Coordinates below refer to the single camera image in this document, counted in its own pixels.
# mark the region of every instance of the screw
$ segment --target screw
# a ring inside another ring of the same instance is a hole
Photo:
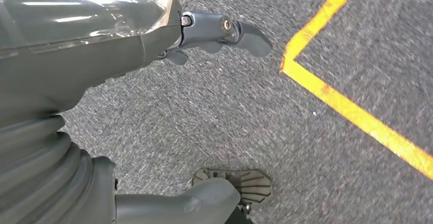
[[[223,17],[223,20],[221,21],[221,27],[225,33],[230,33],[232,27],[230,19]]]
[[[244,212],[245,214],[250,214],[251,213],[251,204],[247,203],[244,206],[242,206],[242,212]]]
[[[192,22],[193,22],[193,21],[191,20],[191,18],[190,18],[189,16],[182,16],[182,17],[180,18],[180,24],[181,24],[182,26],[184,26],[184,27],[187,27],[187,26],[191,25]]]

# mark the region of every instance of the bolt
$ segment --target bolt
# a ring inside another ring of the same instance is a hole
[[[230,19],[223,17],[223,20],[221,21],[221,27],[225,33],[230,33],[232,28]]]
[[[184,26],[184,27],[187,27],[187,26],[191,25],[192,22],[193,22],[193,21],[191,20],[191,18],[190,18],[189,16],[182,16],[182,17],[180,18],[180,24],[181,24],[182,26]]]

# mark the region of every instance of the foot pad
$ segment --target foot pad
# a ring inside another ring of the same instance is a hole
[[[224,178],[240,193],[240,204],[261,204],[271,195],[271,180],[258,170],[199,169],[193,177],[193,186],[209,178]]]

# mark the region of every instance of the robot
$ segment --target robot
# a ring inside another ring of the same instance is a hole
[[[259,172],[199,170],[179,196],[116,194],[114,162],[58,132],[58,114],[154,60],[184,64],[183,49],[264,57],[258,28],[178,0],[1,0],[0,18],[0,223],[251,223],[250,204],[270,194]]]

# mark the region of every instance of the yellow line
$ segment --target yellow line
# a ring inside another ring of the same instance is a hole
[[[346,119],[386,146],[398,157],[433,180],[433,157],[399,135],[295,62],[311,39],[329,22],[347,0],[327,0],[316,16],[287,44],[281,71],[339,112]]]
[[[288,60],[294,60],[301,53],[311,39],[329,22],[346,1],[326,0],[318,13],[286,45]]]
[[[282,71],[365,133],[389,148],[398,157],[433,180],[433,157],[431,155],[387,127],[295,61],[286,61]]]

